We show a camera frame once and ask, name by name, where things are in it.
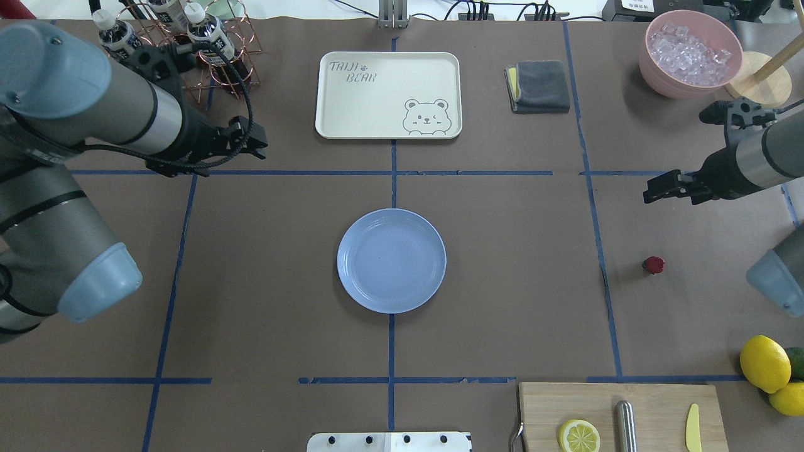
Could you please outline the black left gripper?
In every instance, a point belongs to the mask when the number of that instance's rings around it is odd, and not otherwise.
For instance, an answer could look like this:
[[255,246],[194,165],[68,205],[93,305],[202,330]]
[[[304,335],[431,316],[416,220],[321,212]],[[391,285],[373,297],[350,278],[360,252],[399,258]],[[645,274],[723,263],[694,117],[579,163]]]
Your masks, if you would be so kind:
[[209,163],[205,160],[216,156],[229,156],[243,135],[243,148],[239,154],[248,154],[260,160],[266,158],[264,148],[269,144],[264,128],[252,125],[245,132],[245,117],[235,116],[229,126],[219,127],[207,123],[204,118],[191,117],[187,126],[164,151],[146,160],[146,168],[166,177],[178,175],[209,175]]

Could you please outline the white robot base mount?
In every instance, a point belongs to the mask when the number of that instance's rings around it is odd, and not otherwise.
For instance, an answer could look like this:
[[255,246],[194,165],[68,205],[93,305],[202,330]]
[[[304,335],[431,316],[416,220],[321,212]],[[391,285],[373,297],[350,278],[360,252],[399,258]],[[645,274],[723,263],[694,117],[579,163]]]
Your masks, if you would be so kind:
[[472,451],[470,433],[459,431],[319,433],[307,451]]

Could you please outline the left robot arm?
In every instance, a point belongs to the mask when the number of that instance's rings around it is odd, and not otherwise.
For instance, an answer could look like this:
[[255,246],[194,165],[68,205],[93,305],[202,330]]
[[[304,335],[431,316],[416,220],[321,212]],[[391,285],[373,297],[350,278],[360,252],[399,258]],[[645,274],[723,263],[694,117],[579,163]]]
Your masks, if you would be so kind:
[[214,126],[187,105],[181,74],[204,44],[144,45],[117,62],[37,20],[2,28],[2,342],[60,314],[87,321],[143,275],[66,166],[87,151],[140,158],[155,173],[207,176],[240,154],[264,158],[247,117]]

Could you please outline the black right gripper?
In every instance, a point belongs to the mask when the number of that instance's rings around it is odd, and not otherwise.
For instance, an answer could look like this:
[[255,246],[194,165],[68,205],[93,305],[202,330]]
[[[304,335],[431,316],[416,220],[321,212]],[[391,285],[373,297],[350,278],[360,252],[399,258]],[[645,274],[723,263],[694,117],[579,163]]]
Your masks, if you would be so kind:
[[741,176],[732,151],[717,151],[704,160],[698,171],[682,174],[667,171],[647,182],[645,204],[663,198],[689,198],[692,205],[712,200],[735,200],[741,194]]

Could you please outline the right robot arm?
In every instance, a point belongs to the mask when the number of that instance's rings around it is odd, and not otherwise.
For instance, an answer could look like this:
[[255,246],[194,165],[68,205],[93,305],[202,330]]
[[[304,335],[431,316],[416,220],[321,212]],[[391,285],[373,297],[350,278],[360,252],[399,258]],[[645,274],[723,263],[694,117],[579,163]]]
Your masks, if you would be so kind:
[[750,239],[764,241],[746,281],[764,299],[792,318],[802,317],[802,214],[784,194],[802,181],[802,103],[766,107],[739,97],[715,101],[698,115],[700,121],[723,128],[724,145],[696,171],[673,169],[647,181],[643,202],[686,198],[693,205],[737,204],[736,238],[744,248]]

